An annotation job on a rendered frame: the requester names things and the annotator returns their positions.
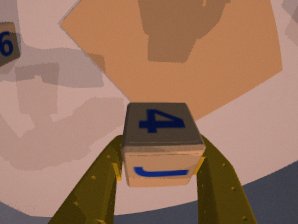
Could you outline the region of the tan letter block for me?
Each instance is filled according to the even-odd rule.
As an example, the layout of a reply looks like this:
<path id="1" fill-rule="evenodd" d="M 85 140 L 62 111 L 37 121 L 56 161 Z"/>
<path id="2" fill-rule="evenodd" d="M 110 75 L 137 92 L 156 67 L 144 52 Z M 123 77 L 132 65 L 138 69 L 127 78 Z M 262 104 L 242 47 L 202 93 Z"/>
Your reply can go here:
<path id="1" fill-rule="evenodd" d="M 13 22 L 0 23 L 0 67 L 20 58 Z"/>
<path id="2" fill-rule="evenodd" d="M 127 105 L 121 153 L 129 187 L 187 185 L 205 148 L 186 103 Z"/>

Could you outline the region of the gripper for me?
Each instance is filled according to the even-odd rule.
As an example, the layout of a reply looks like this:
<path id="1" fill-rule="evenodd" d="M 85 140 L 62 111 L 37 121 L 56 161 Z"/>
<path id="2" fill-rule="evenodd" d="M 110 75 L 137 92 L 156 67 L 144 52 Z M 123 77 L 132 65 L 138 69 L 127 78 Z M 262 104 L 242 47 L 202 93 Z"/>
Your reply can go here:
<path id="1" fill-rule="evenodd" d="M 121 181 L 122 136 L 99 154 L 48 224 L 113 224 Z M 257 224 L 232 164 L 201 134 L 206 145 L 197 177 L 198 224 Z"/>

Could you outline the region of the tan flat mat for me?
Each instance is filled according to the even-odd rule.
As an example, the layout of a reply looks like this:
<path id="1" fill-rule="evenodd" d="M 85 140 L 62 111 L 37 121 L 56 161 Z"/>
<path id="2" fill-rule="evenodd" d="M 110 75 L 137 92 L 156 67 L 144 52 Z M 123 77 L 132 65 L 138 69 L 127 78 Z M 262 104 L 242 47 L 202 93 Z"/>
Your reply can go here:
<path id="1" fill-rule="evenodd" d="M 270 0 L 82 0 L 60 25 L 132 102 L 194 121 L 283 70 Z"/>

